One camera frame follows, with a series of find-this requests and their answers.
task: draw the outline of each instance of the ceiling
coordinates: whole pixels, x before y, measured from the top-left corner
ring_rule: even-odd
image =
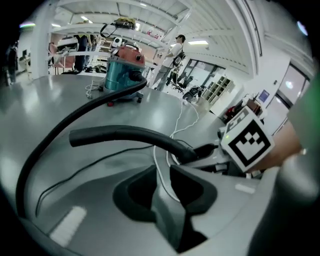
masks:
[[[54,23],[62,27],[54,28],[55,33],[75,33],[73,24],[83,22],[85,16],[93,24],[86,26],[86,32],[98,33],[101,24],[110,24],[118,17],[135,18],[143,33],[125,34],[116,31],[114,35],[124,36],[153,48],[163,48],[163,43],[145,36],[150,29],[167,43],[172,36],[184,34],[186,40],[206,40],[208,45],[184,44],[183,50],[193,58],[208,57],[222,66],[235,66],[248,72],[251,64],[250,52],[238,18],[228,0],[60,0]],[[188,19],[180,21],[191,10]]]

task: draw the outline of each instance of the red object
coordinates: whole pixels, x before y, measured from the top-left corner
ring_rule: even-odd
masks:
[[[115,54],[121,59],[124,59],[127,62],[131,62],[136,65],[144,66],[145,65],[145,56],[139,52],[139,49],[135,46],[121,46],[118,52]]]

